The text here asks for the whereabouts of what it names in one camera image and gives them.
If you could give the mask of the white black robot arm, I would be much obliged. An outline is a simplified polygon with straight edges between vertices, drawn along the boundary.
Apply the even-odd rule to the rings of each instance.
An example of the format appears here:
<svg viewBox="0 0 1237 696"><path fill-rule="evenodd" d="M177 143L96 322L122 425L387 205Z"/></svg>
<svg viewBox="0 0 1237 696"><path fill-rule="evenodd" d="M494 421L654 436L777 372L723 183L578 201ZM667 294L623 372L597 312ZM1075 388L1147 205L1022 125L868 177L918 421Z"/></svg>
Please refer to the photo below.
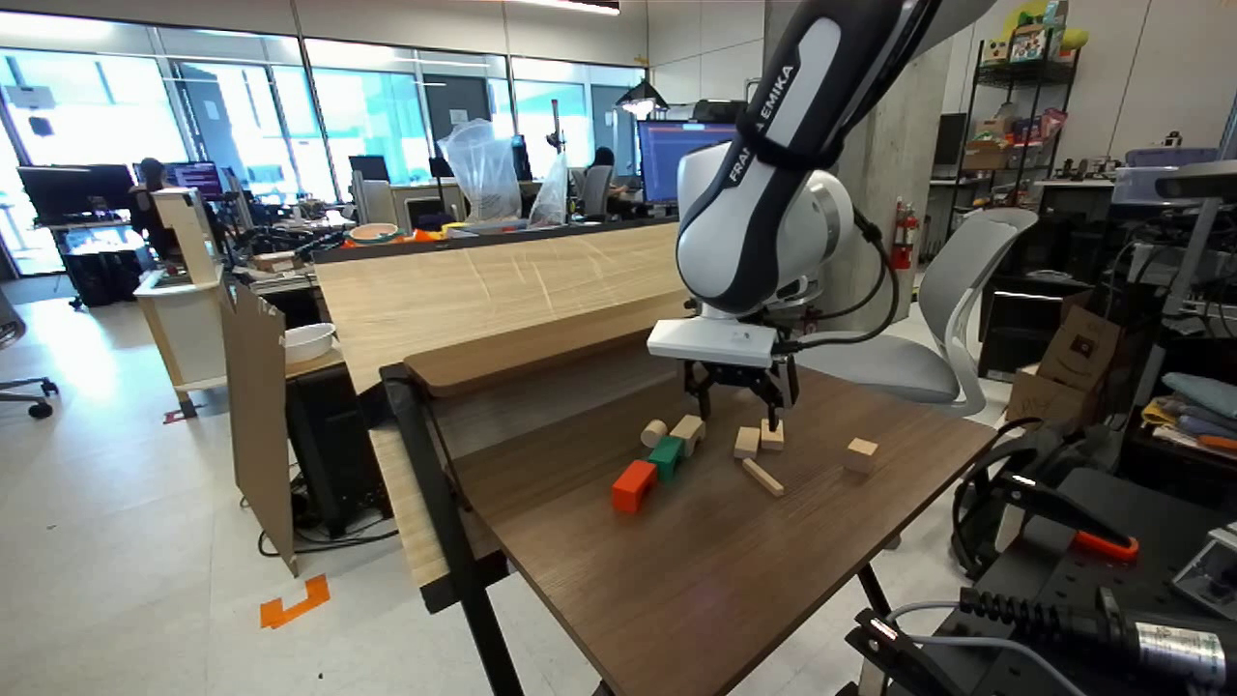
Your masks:
<svg viewBox="0 0 1237 696"><path fill-rule="evenodd" d="M797 336L770 322L784 290L816 294L824 263L874 223L834 177L846 134L901 70L984 21L995 0L801 0L736 134L681 161L676 280L694 317L663 317L646 352L683 366L696 412L746 388L767 416L797 402Z"/></svg>

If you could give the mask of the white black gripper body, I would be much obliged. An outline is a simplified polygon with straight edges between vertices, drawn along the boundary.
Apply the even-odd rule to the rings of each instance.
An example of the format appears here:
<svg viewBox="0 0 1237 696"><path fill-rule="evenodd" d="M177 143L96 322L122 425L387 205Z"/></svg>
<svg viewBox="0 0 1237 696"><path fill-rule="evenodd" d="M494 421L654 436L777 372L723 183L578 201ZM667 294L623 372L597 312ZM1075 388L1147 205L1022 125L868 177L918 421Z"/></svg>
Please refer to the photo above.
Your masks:
<svg viewBox="0 0 1237 696"><path fill-rule="evenodd" d="M797 378L770 325L730 317L669 317L646 336L654 358L683 366L683 388L707 399L716 383L752 388L767 402L792 402Z"/></svg>

